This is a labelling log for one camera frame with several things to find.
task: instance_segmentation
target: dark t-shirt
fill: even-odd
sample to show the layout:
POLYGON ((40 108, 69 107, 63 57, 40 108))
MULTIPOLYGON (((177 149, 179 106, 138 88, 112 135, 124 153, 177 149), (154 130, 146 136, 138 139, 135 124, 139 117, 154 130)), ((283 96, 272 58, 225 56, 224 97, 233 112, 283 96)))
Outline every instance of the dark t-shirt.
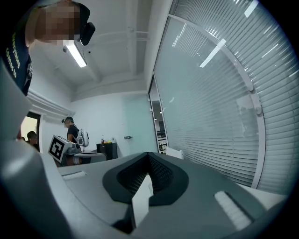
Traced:
MULTIPOLYGON (((79 133, 78 128, 76 126, 74 126, 74 125, 70 125, 70 127, 69 127, 69 129, 67 131, 67 139, 69 138, 69 134, 72 134, 72 135, 74 135, 75 138, 77 138, 78 137, 78 133, 79 133)), ((77 141, 76 141, 76 139, 74 139, 74 137, 72 138, 71 141, 73 143, 77 143, 77 141)))
POLYGON ((25 27, 29 13, 19 21, 2 52, 2 59, 12 79, 27 96, 30 81, 26 82, 28 64, 31 63, 28 47, 25 43, 25 27))

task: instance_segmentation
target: person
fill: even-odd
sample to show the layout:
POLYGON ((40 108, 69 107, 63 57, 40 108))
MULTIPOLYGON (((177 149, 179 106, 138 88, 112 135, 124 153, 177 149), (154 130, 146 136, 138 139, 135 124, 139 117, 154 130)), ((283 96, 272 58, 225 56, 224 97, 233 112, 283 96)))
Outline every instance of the person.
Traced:
MULTIPOLYGON (((65 120, 62 120, 62 121, 64 122, 65 127, 68 128, 67 140, 75 143, 76 147, 80 148, 80 146, 76 140, 78 137, 79 130, 78 130, 77 126, 74 124, 74 119, 72 117, 68 116, 65 118, 65 120)), ((66 159, 67 159, 68 166, 82 164, 82 158, 74 159, 72 155, 67 155, 66 159)))
POLYGON ((76 125, 74 125, 74 119, 72 117, 66 117, 64 120, 64 125, 68 128, 67 130, 67 140, 77 144, 77 137, 79 130, 76 125))
POLYGON ((31 8, 18 22, 11 37, 4 42, 1 55, 12 79, 25 96, 33 75, 29 49, 34 42, 57 44, 62 40, 82 39, 89 15, 90 10, 85 5, 60 0, 55 4, 31 8))
POLYGON ((30 131, 27 134, 27 138, 28 141, 26 141, 28 144, 30 144, 31 146, 35 147, 37 149, 37 151, 39 152, 39 146, 37 144, 37 136, 36 133, 34 131, 30 131))

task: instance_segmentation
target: black cabinet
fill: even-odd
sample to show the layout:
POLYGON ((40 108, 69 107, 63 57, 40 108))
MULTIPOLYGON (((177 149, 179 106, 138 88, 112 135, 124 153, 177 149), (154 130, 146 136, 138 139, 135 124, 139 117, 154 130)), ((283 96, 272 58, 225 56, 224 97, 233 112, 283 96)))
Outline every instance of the black cabinet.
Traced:
POLYGON ((117 144, 97 144, 97 153, 107 155, 107 160, 117 159, 117 144))

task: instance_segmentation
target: ceiling light fixture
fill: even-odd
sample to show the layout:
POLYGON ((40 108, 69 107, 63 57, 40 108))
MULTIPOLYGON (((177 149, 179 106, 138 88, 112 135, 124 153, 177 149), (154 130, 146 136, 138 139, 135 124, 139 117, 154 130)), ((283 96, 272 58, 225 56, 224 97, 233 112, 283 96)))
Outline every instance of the ceiling light fixture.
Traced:
POLYGON ((74 41, 66 41, 65 45, 80 67, 87 66, 74 41))

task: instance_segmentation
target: black and white square marker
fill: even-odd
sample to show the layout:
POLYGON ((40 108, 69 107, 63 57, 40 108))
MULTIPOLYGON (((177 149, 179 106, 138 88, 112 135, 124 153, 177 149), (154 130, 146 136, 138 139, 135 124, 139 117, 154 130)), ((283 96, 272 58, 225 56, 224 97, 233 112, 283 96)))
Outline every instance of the black and white square marker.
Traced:
POLYGON ((69 140, 67 140, 67 139, 65 139, 65 138, 63 138, 63 137, 61 137, 61 136, 58 136, 58 135, 57 135, 57 137, 59 137, 60 139, 62 139, 62 140, 64 140, 64 141, 67 141, 67 142, 71 143, 71 141, 69 141, 69 140))
POLYGON ((62 143, 61 141, 59 141, 57 138, 54 137, 50 146, 49 153, 53 157, 60 160, 63 154, 63 149, 64 149, 64 143, 62 143))

